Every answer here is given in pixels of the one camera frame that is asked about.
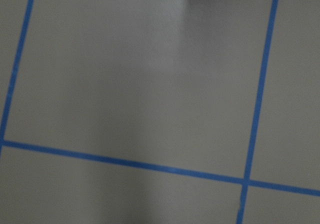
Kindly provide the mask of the blue tape grid lines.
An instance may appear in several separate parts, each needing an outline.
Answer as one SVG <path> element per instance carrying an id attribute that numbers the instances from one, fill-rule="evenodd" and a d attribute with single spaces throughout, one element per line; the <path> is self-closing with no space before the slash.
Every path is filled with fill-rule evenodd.
<path id="1" fill-rule="evenodd" d="M 317 224 L 320 0 L 0 0 L 3 224 Z"/>

